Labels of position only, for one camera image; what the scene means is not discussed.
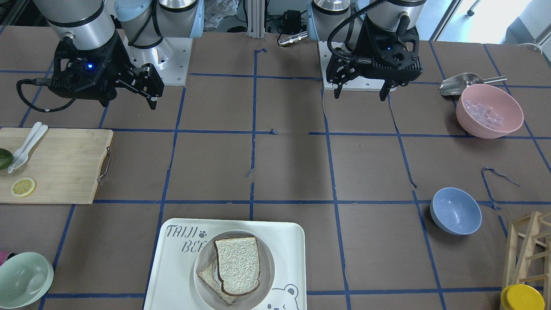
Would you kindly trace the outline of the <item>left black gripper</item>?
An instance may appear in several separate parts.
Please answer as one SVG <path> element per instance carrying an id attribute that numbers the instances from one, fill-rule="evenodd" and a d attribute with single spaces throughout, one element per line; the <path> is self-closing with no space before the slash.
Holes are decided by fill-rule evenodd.
<path id="1" fill-rule="evenodd" d="M 415 26 L 409 26 L 410 18 L 398 19 L 396 30 L 379 28 L 367 17 L 362 22 L 356 46 L 352 51 L 333 47 L 333 40 L 343 29 L 345 43 L 352 39 L 354 22 L 348 18 L 329 33 L 327 39 L 331 53 L 325 71 L 325 79 L 334 86 L 333 96 L 339 99 L 343 84 L 352 79 L 384 80 L 379 92 L 382 102 L 398 86 L 407 86 L 423 73 L 419 52 L 419 35 Z"/>

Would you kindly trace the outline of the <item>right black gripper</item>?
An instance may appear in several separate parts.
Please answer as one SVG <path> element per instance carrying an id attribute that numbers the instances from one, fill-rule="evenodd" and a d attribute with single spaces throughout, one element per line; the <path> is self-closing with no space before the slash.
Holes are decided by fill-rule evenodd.
<path id="1" fill-rule="evenodd" d="M 67 99 L 98 100 L 103 107 L 114 100 L 117 88 L 146 99 L 151 110 L 163 95 L 164 83 L 153 64 L 134 67 L 119 33 L 100 47 L 79 50 L 76 36 L 65 33 L 54 53 L 54 71 L 47 88 Z"/>

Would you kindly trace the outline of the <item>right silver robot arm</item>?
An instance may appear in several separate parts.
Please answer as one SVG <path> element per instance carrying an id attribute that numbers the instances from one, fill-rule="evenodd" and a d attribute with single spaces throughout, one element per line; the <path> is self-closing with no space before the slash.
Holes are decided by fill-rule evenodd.
<path id="1" fill-rule="evenodd" d="M 204 31 L 202 0 L 116 0 L 115 16 L 104 0 L 36 0 L 35 5 L 57 33 L 59 43 L 49 78 L 26 79 L 22 85 L 47 87 L 67 98 L 58 108 L 30 108 L 59 112 L 77 99 L 96 100 L 103 107 L 116 98 L 118 88 L 143 96 L 157 107 L 170 79 L 183 79 L 185 63 L 169 39 L 199 38 Z"/>

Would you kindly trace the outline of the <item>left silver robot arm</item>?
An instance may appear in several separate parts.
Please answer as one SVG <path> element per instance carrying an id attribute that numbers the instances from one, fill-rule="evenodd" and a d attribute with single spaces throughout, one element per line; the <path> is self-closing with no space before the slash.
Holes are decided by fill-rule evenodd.
<path id="1" fill-rule="evenodd" d="M 311 0 L 307 5 L 307 33 L 325 43 L 328 63 L 325 81 L 336 86 L 356 78 L 383 82 L 381 101 L 391 90 L 404 87 L 424 71 L 419 56 L 416 22 L 424 0 Z"/>

